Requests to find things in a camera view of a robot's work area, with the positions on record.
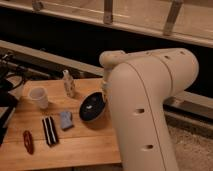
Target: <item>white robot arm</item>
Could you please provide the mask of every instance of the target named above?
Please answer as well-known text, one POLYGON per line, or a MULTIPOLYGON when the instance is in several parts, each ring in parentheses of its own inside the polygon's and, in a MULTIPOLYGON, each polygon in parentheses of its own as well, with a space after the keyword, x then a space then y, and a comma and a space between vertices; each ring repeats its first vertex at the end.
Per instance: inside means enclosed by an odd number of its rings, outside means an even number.
POLYGON ((124 170, 178 171, 163 101, 196 79, 195 56, 178 48, 115 51, 104 52, 100 63, 124 170))

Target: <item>small glass bottle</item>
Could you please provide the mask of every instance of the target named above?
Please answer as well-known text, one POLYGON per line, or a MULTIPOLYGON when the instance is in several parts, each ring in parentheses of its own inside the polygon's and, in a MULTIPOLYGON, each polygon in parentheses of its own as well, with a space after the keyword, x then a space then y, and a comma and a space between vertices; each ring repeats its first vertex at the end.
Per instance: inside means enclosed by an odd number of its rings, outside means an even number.
POLYGON ((68 70, 63 71, 63 80, 64 80, 64 88, 66 90, 67 96, 74 97, 75 96, 75 83, 73 77, 70 75, 68 70))

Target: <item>white cup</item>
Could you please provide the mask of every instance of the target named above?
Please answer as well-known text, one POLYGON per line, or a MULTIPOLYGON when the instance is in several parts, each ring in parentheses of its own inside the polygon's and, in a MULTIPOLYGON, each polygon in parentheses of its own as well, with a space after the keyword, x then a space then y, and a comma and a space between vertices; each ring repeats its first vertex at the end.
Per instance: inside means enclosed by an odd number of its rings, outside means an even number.
POLYGON ((36 87, 30 90, 29 98, 33 100, 40 109, 48 107, 47 93, 44 88, 36 87))

